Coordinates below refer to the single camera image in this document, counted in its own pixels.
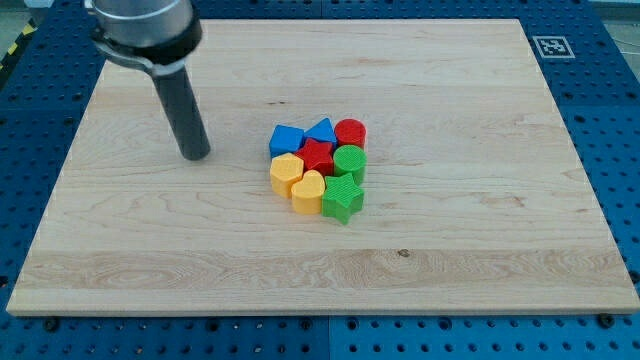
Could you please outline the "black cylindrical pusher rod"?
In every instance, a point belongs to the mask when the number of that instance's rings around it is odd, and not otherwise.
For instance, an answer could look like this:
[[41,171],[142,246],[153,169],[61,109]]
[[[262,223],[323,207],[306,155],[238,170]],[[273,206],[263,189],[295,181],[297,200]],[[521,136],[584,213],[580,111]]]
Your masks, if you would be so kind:
[[211,146],[186,68],[152,80],[181,155],[190,161],[205,158]]

